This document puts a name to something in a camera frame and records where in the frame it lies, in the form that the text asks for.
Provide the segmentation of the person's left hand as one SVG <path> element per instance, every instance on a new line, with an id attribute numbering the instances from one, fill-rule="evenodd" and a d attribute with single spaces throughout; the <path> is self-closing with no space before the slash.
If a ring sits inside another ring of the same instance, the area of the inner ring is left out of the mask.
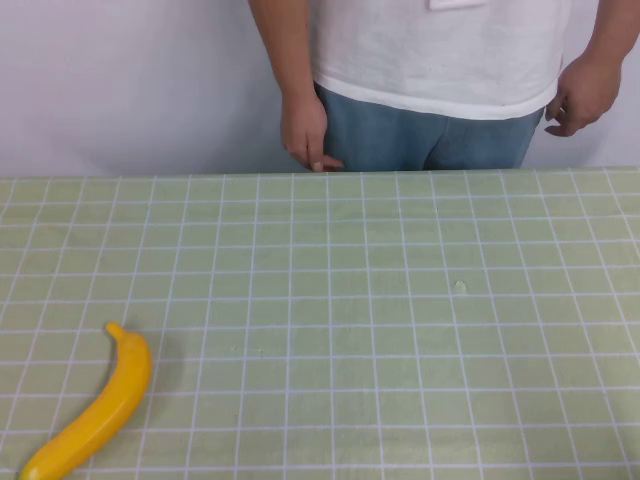
<path id="1" fill-rule="evenodd" d="M 583 53 L 561 73 L 557 92 L 545 110 L 545 131 L 571 137 L 595 123 L 614 104 L 620 90 L 622 62 Z"/>

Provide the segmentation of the person's right hand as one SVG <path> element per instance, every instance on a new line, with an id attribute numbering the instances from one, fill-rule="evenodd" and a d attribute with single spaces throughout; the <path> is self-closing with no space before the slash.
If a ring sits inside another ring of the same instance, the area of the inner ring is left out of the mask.
<path id="1" fill-rule="evenodd" d="M 326 111 L 315 93 L 283 95 L 283 147 L 302 167 L 313 173 L 337 171 L 344 167 L 341 161 L 325 152 L 326 131 Z"/>

